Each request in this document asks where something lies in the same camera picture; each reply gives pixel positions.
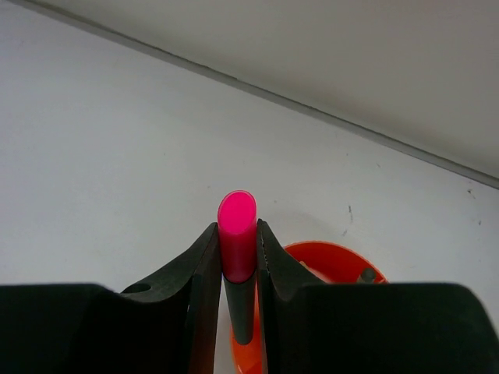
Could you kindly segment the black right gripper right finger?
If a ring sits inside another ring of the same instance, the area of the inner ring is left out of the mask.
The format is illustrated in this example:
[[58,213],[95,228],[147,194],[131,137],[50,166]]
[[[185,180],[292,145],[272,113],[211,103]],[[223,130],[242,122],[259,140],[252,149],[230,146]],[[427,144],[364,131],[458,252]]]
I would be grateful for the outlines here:
[[257,224],[265,373],[495,373],[498,338],[456,283],[327,284]]

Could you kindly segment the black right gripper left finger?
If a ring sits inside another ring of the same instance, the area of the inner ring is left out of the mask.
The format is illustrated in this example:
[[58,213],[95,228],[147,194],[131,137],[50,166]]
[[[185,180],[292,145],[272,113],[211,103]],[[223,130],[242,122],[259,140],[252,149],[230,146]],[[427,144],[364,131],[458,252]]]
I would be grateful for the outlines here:
[[4,373],[211,373],[221,293],[218,228],[114,292],[99,284],[1,288]]

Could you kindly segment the pink cap black highlighter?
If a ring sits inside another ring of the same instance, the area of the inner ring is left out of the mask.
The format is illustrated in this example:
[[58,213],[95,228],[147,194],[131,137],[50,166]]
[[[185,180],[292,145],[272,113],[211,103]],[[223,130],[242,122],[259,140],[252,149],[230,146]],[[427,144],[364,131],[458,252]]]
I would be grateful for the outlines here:
[[247,191],[230,192],[218,207],[218,239],[235,341],[253,339],[257,268],[257,203]]

